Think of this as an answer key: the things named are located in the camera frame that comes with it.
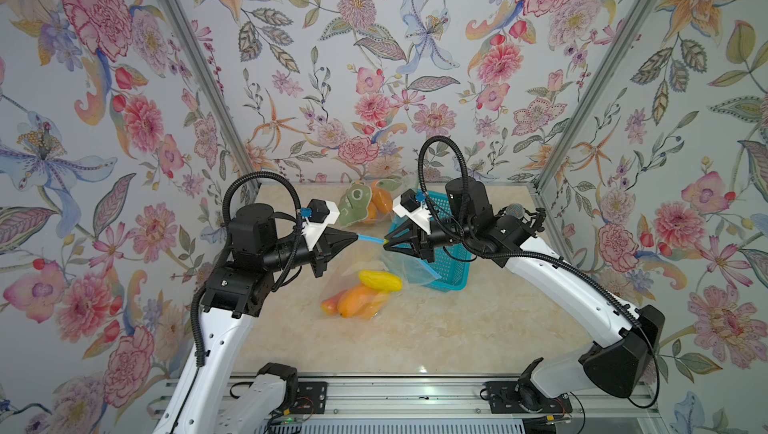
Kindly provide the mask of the yellow mango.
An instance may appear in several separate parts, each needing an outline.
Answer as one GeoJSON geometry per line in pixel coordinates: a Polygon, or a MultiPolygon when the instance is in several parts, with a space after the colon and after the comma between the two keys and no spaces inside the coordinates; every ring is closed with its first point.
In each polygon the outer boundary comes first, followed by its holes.
{"type": "Polygon", "coordinates": [[[378,291],[400,292],[404,287],[399,276],[384,271],[361,270],[358,278],[362,285],[378,291]]]}

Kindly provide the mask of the clear zip-top bag blue zipper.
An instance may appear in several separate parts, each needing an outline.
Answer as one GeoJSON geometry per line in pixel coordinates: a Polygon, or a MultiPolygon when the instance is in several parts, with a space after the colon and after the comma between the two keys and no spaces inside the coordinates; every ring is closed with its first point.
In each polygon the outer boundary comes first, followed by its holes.
{"type": "Polygon", "coordinates": [[[438,279],[428,263],[384,246],[382,239],[361,236],[331,261],[319,297],[324,315],[371,320],[404,292],[438,279]]]}

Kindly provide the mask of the red mango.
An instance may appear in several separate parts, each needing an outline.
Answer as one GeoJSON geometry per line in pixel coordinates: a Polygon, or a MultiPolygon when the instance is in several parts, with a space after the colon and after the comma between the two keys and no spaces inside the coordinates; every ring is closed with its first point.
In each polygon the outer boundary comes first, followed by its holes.
{"type": "Polygon", "coordinates": [[[321,309],[328,316],[341,316],[340,305],[346,292],[342,291],[321,303],[321,309]]]}

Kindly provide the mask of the clear zip-top bag green print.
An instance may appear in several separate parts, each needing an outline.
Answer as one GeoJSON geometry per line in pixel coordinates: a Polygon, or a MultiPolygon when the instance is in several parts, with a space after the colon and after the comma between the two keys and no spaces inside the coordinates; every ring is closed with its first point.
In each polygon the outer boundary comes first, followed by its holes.
{"type": "MultiPolygon", "coordinates": [[[[402,191],[403,182],[399,179],[381,179],[376,181],[382,181],[383,187],[391,193],[393,201],[402,191]]],[[[363,224],[362,220],[367,215],[368,204],[372,202],[371,186],[374,182],[355,182],[342,195],[338,203],[340,215],[337,224],[340,227],[346,228],[356,224],[363,224]]],[[[393,215],[392,203],[392,212],[387,215],[379,214],[378,222],[391,218],[393,215]]]]}

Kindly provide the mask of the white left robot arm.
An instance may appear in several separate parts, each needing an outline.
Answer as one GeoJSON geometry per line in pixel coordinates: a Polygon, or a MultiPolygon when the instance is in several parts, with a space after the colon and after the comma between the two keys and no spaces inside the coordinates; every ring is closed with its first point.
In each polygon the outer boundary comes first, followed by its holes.
{"type": "Polygon", "coordinates": [[[247,392],[221,406],[244,341],[267,296],[286,278],[284,270],[311,267],[321,277],[330,261],[358,239],[334,228],[335,203],[314,199],[298,210],[296,233],[279,238],[280,214],[266,204],[240,208],[229,224],[220,261],[192,303],[195,347],[173,396],[155,427],[157,433],[254,433],[296,402],[295,368],[271,362],[247,392]]]}

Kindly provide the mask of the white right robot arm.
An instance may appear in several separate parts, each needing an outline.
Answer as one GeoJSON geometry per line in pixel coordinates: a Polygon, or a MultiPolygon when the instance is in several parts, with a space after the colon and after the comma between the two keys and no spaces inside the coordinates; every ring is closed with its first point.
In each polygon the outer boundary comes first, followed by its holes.
{"type": "Polygon", "coordinates": [[[402,221],[387,235],[386,250],[432,262],[437,250],[462,246],[541,290],[591,337],[587,346],[567,355],[529,364],[515,385],[523,409],[538,412],[550,400],[591,388],[630,398],[655,364],[664,315],[612,294],[552,250],[540,237],[544,210],[496,212],[485,186],[473,179],[454,179],[445,190],[446,208],[413,190],[394,200],[393,211],[402,221]]]}

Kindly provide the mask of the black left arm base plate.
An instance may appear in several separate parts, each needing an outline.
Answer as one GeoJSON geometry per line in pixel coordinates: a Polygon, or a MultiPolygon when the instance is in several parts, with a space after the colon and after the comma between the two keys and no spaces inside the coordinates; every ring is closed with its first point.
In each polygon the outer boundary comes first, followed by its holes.
{"type": "Polygon", "coordinates": [[[273,409],[271,414],[321,415],[325,413],[327,399],[327,382],[299,381],[289,389],[283,405],[273,409]]]}

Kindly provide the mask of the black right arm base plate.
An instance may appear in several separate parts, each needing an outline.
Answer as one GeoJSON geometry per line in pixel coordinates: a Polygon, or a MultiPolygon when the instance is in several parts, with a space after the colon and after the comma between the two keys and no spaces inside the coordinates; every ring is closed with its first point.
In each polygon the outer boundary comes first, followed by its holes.
{"type": "Polygon", "coordinates": [[[572,413],[570,400],[562,395],[545,398],[534,387],[516,380],[486,382],[480,391],[492,414],[565,415],[572,413]]]}

